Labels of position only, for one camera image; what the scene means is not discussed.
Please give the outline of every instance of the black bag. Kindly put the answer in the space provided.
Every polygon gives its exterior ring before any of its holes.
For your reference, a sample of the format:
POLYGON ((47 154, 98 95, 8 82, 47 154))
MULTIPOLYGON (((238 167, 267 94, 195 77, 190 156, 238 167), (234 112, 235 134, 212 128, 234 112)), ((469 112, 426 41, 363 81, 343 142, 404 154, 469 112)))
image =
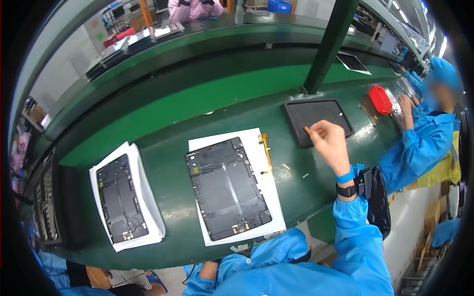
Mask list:
POLYGON ((367 220, 369 220, 370 224, 380 229, 382 237, 385 239, 390 233, 392 222, 390 219, 387 193, 385 192, 385 184, 383 183, 382 174, 380 173, 378 165, 372 169, 372 192, 367 203, 369 205, 367 220))

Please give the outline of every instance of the blue plastic crate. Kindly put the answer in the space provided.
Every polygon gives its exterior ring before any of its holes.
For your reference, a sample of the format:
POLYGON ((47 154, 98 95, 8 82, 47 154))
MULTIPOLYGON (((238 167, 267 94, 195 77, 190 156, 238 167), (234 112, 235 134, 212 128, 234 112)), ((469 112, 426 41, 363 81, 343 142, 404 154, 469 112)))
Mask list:
POLYGON ((282 0, 268 0, 267 10, 277 13, 291 13, 292 5, 282 0))

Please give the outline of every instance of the foot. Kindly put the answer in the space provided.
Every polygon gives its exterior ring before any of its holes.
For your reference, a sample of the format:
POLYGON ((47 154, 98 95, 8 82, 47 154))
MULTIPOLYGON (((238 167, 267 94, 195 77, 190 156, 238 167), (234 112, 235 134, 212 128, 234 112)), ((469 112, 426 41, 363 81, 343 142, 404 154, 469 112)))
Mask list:
POLYGON ((151 284, 152 289, 162 289, 163 294, 168 293, 168 289, 163 285, 160 278, 151 270, 145 271, 146 278, 151 284))

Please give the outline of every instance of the yellow vest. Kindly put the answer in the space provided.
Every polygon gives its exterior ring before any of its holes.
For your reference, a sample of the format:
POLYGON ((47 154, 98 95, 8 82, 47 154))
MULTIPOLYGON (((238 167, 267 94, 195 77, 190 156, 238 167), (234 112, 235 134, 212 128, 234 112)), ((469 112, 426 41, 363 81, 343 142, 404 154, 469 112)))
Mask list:
MULTIPOLYGON (((459 155, 459 131, 453 132, 453 146, 457 155, 459 155)), ((430 187, 445 180, 451 180, 451 182, 456 184, 461 179, 461 167, 459 166, 459 161, 457 161, 453 170, 451 168, 452 161, 453 155, 450 151, 434 168, 406 186, 403 190, 430 187)))

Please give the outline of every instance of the pink clothing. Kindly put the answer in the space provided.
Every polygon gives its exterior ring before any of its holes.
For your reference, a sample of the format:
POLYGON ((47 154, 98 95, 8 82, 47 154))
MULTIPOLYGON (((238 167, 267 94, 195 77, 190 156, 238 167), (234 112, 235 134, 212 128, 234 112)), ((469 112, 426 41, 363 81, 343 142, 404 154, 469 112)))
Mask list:
POLYGON ((218 17, 224 11, 219 0, 213 0, 214 5, 202 4, 199 0, 190 0, 191 5, 180 5, 179 0, 168 0, 170 21, 184 23, 198 17, 218 17))

